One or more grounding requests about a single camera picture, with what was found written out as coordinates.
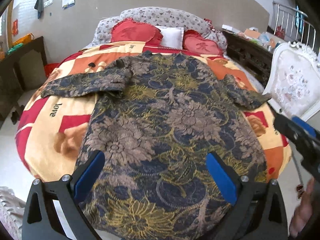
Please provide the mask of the person's right hand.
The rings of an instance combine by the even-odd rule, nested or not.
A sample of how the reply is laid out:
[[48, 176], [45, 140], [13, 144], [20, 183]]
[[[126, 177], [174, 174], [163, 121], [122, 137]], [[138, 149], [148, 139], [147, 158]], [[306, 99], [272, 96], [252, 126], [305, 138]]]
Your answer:
[[304, 229], [307, 222], [312, 216], [312, 193], [314, 189], [315, 179], [311, 178], [308, 181], [305, 192], [301, 197], [300, 204], [296, 207], [291, 223], [289, 226], [290, 236], [296, 238]]

